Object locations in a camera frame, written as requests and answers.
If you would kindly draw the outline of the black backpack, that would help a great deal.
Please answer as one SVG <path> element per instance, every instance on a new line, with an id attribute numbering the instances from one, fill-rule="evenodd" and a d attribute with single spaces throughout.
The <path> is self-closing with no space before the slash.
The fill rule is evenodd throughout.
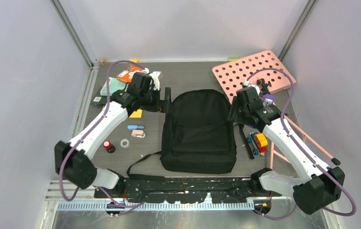
<path id="1" fill-rule="evenodd" d="M 161 150 L 156 152 L 165 170 L 221 175 L 232 172 L 237 161 L 231 105 L 213 89 L 177 96 L 165 115 Z"/>

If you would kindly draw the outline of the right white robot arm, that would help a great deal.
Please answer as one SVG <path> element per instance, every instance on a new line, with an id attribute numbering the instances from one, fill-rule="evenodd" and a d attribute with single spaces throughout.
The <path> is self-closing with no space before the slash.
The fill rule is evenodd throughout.
<path id="1" fill-rule="evenodd" d="M 269 168 L 251 175 L 251 191 L 262 196 L 267 191 L 292 198 L 306 214 L 340 199 L 345 174 L 331 168 L 299 139 L 274 105 L 263 105 L 254 87 L 244 87 L 233 97 L 230 117 L 238 124 L 249 125 L 264 134 L 288 159 L 297 177 L 282 175 Z"/>

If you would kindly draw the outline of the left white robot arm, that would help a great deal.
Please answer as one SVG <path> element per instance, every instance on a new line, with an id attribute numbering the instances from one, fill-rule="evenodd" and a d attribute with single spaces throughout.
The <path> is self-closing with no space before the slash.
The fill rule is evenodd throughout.
<path id="1" fill-rule="evenodd" d="M 160 71 L 134 73 L 126 88 L 112 93 L 104 109 L 85 129 L 71 140 L 59 141 L 55 145 L 55 171 L 59 175 L 60 189 L 63 180 L 68 180 L 80 189 L 103 187 L 114 198 L 124 193 L 119 174 L 97 168 L 91 160 L 113 130 L 133 112 L 140 108 L 150 112 L 164 110 L 159 98 L 161 75 Z"/>

